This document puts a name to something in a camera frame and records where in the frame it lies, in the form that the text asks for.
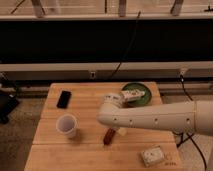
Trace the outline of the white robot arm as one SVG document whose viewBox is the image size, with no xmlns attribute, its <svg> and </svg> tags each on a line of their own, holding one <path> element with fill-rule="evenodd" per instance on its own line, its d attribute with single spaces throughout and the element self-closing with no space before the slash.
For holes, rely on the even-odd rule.
<svg viewBox="0 0 213 171">
<path fill-rule="evenodd" d="M 213 101 L 188 101 L 123 108 L 120 95 L 109 93 L 97 120 L 109 127 L 129 127 L 213 136 Z"/>
</svg>

